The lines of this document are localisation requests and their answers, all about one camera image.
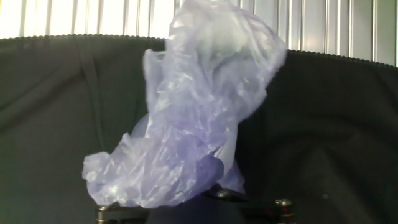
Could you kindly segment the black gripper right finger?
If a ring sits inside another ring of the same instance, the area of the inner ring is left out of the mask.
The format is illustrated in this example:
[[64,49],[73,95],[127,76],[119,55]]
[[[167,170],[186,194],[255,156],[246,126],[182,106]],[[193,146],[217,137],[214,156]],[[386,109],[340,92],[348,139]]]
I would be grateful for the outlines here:
[[282,198],[273,202],[255,202],[247,195],[215,184],[201,194],[222,206],[237,208],[247,223],[295,224],[293,201]]

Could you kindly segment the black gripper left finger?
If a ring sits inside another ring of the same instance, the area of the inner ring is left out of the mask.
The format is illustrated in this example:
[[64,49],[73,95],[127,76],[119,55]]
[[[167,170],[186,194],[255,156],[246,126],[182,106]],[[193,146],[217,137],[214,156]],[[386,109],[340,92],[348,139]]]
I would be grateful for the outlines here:
[[145,224],[150,209],[122,207],[118,203],[99,206],[95,211],[96,224]]

